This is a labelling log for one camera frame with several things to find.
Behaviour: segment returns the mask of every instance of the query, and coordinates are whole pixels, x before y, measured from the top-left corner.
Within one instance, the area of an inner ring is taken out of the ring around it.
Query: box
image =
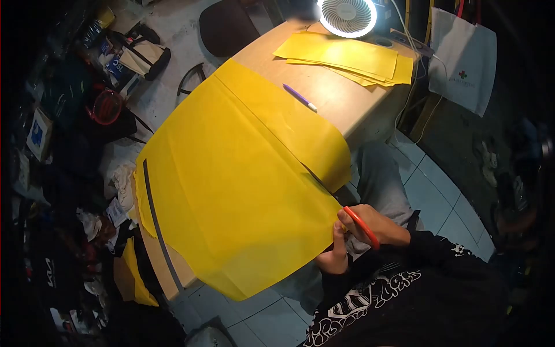
[[[27,136],[27,146],[39,162],[47,157],[51,135],[52,121],[46,117],[40,108],[37,108],[33,116],[31,131]]]

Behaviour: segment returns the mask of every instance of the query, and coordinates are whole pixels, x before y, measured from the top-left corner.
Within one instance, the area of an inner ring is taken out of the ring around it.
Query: beige bag
[[[120,33],[118,37],[124,46],[123,54],[119,62],[141,75],[147,81],[152,81],[164,69],[170,60],[170,49],[154,44],[144,37],[138,37],[135,41],[127,43],[127,39]]]

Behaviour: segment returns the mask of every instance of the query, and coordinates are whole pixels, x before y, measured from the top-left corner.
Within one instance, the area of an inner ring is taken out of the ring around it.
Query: wooden table
[[[351,150],[358,148],[364,141],[389,138],[393,134],[395,117],[405,105],[409,86],[362,87],[324,67],[286,64],[285,59],[272,54],[292,33],[303,29],[285,22],[243,48],[233,59],[280,88],[282,83],[292,86],[318,107],[319,115],[339,129]],[[311,25],[309,31],[329,33],[320,23]],[[393,43],[392,48],[416,62],[410,48],[398,43]],[[134,182],[132,187],[135,197]],[[179,290],[170,275],[158,240],[144,230],[140,216],[139,227],[158,281],[166,297],[172,300]],[[168,244],[166,247],[182,286],[188,288],[198,285],[199,281],[185,259]]]

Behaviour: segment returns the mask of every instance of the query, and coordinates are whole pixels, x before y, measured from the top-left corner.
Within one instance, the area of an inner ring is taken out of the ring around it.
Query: knee
[[[385,142],[368,141],[359,149],[358,161],[360,163],[370,161],[372,165],[388,165],[394,163],[391,150]]]

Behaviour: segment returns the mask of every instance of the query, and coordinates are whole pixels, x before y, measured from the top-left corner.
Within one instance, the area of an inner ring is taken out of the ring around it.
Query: wrist
[[[384,244],[390,244],[397,247],[407,247],[411,242],[411,234],[408,230],[393,223],[393,221],[391,229],[386,235],[387,239],[384,240]]]

